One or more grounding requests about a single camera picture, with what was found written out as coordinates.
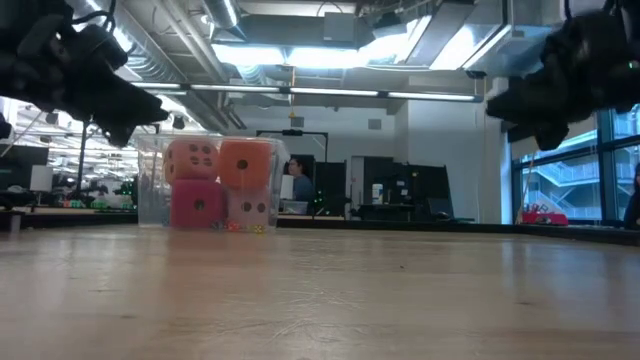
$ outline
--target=clear plastic box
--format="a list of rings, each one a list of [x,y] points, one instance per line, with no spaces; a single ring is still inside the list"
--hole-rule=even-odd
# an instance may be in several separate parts
[[[140,225],[263,233],[275,228],[289,153],[276,139],[135,138]]]

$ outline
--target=computer monitor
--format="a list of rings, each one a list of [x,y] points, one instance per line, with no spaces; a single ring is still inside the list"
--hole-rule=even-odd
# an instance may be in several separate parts
[[[0,145],[3,153],[8,145]],[[0,190],[18,185],[29,189],[33,165],[47,165],[49,149],[35,146],[12,146],[0,158]]]

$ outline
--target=person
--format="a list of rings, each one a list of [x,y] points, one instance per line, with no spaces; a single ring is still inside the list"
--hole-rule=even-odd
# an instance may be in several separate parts
[[[629,230],[640,230],[640,164],[636,166],[633,187],[634,193],[624,212],[624,227]]]
[[[293,197],[296,201],[312,202],[314,197],[313,183],[304,174],[304,165],[299,159],[289,160],[289,175],[293,176]]]

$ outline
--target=pink die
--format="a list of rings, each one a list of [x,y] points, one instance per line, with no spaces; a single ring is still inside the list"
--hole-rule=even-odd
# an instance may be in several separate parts
[[[269,225],[271,201],[268,189],[265,188],[257,192],[231,190],[228,195],[228,224],[239,225],[240,228],[247,230]]]
[[[213,180],[175,180],[169,224],[179,228],[211,228],[226,218],[226,196]]]

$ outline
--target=railing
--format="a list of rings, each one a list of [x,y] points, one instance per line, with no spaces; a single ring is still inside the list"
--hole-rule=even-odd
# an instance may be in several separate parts
[[[598,164],[595,162],[576,166],[568,166],[563,162],[557,162],[539,166],[534,171],[550,180],[555,180],[560,185],[577,181],[597,180],[600,177]]]
[[[557,208],[561,209],[569,219],[600,219],[602,217],[602,210],[597,206],[575,207],[564,200],[561,202],[561,204],[558,204],[549,196],[539,190],[529,191],[529,194],[527,196],[528,203],[530,204],[537,202],[540,198],[554,204]]]

